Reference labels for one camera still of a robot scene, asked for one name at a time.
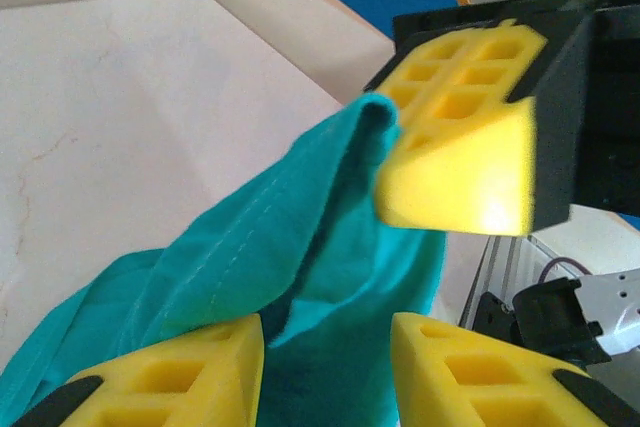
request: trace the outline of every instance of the marble surface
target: marble surface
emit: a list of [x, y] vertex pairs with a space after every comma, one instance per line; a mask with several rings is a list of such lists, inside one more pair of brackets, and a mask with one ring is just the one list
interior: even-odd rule
[[213, 0], [0, 11], [0, 369], [339, 105]]

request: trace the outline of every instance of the teal cloth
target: teal cloth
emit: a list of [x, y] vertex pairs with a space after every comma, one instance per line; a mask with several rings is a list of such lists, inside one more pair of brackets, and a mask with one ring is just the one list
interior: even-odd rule
[[391, 317], [429, 310], [445, 242], [375, 216], [375, 174], [398, 133], [391, 101], [364, 95], [167, 248], [116, 260], [15, 354], [0, 425], [82, 369], [260, 312], [260, 427], [394, 426]]

